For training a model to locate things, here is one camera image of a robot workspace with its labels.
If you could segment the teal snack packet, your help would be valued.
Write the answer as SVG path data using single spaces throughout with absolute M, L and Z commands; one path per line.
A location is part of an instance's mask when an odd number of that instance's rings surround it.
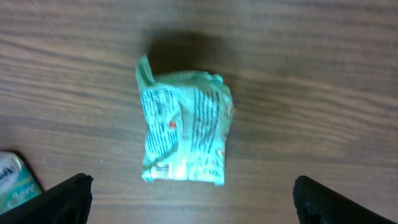
M 136 64 L 147 124 L 142 178 L 224 185 L 226 142 L 236 109 L 220 75 L 182 71 L 154 75 Z

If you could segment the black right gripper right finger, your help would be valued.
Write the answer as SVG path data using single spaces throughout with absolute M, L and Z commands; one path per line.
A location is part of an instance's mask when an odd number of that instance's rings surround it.
M 293 198 L 300 224 L 396 224 L 304 175 Z

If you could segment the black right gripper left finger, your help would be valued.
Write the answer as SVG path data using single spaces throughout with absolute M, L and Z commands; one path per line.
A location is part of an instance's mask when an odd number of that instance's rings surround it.
M 92 176 L 79 173 L 1 215 L 1 224 L 86 224 Z

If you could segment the green Kleenex tissue pack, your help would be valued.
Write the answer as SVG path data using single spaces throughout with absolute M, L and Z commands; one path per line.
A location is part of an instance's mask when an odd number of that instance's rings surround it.
M 42 193 L 24 161 L 16 154 L 1 151 L 1 214 Z

